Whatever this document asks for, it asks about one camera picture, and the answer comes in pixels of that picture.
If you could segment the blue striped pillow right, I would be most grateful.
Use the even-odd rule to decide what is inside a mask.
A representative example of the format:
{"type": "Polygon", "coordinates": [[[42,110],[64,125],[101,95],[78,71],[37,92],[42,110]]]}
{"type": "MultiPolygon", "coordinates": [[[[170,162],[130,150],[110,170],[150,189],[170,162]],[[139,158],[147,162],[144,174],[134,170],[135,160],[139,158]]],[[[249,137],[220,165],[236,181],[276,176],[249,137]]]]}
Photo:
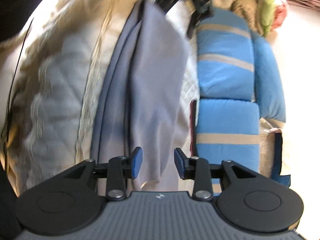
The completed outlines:
{"type": "Polygon", "coordinates": [[[259,107],[254,102],[201,99],[196,151],[210,164],[232,160],[259,171],[259,107]]]}

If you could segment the blue striped pillow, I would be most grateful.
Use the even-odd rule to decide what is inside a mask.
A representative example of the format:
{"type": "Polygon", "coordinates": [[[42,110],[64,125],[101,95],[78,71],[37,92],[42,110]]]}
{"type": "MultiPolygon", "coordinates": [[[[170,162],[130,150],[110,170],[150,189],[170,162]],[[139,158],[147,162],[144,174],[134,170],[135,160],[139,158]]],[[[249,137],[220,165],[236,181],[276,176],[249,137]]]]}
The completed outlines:
{"type": "Polygon", "coordinates": [[[203,98],[251,101],[254,94],[254,55],[246,21],[229,10],[197,27],[197,74],[203,98]]]}
{"type": "Polygon", "coordinates": [[[232,160],[259,171],[259,107],[254,102],[201,99],[196,151],[210,164],[232,160]]]}

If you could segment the blue-grey fleece sweatpants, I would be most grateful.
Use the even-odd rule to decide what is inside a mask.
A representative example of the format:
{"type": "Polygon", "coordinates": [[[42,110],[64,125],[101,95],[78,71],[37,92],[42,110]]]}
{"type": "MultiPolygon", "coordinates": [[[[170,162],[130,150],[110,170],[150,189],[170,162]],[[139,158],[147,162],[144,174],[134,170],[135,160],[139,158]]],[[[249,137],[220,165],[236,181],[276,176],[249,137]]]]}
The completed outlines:
{"type": "Polygon", "coordinates": [[[174,149],[187,134],[178,120],[188,54],[186,40],[157,5],[135,4],[106,72],[91,143],[99,163],[142,148],[132,190],[178,190],[174,149]]]}

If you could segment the plain blue pillow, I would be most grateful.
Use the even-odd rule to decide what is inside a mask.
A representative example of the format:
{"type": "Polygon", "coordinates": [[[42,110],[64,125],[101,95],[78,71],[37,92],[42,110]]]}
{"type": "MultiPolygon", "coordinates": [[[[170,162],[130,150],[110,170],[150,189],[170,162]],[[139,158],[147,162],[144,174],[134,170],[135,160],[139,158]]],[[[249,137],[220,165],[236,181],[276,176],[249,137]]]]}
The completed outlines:
{"type": "Polygon", "coordinates": [[[270,44],[252,31],[254,51],[255,100],[259,105],[260,117],[286,121],[283,87],[276,58],[270,44]]]}

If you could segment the navy and pink folded cloth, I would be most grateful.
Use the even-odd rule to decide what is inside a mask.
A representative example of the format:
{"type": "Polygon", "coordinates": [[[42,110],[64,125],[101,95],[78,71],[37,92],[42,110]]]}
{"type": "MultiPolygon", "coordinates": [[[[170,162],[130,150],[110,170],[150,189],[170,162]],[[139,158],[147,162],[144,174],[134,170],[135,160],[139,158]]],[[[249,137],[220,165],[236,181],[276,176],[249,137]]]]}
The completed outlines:
{"type": "Polygon", "coordinates": [[[282,157],[283,157],[283,136],[281,132],[274,133],[274,156],[273,166],[271,170],[270,178],[279,184],[290,187],[291,175],[281,175],[282,169],[282,157]]]}

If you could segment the blue striped pillow left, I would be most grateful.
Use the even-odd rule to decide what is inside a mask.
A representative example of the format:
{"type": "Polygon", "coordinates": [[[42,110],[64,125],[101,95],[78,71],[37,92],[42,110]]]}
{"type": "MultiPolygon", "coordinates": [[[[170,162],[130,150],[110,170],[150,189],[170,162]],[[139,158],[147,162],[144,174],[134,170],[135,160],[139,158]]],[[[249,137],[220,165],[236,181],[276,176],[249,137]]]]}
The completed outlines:
{"type": "Polygon", "coordinates": [[[197,74],[203,98],[251,101],[254,94],[254,55],[246,21],[229,10],[197,27],[197,74]]]}

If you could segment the beige folded comforter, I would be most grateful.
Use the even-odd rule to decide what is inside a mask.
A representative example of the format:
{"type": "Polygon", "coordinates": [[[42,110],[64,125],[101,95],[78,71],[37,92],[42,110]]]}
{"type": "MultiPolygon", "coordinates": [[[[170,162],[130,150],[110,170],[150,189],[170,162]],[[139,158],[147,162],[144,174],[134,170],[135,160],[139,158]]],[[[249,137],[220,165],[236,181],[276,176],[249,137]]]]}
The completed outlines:
{"type": "Polygon", "coordinates": [[[212,0],[214,7],[229,10],[243,18],[249,28],[261,36],[264,35],[264,28],[261,24],[262,0],[212,0]]]}

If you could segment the quilted grey bedspread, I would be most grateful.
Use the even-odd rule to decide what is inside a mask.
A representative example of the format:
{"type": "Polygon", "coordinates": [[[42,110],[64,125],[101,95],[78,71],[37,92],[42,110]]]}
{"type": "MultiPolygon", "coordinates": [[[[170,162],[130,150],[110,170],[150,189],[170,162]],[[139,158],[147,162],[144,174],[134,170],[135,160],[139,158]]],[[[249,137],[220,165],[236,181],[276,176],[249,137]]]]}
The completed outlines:
{"type": "MultiPolygon", "coordinates": [[[[1,113],[1,150],[16,194],[92,158],[103,82],[139,1],[43,0],[22,31],[1,43],[1,100],[11,103],[10,116],[1,113]]],[[[189,5],[179,1],[165,18],[189,46],[178,120],[187,130],[178,147],[188,150],[190,104],[199,98],[196,41],[186,36],[189,5]]]]}

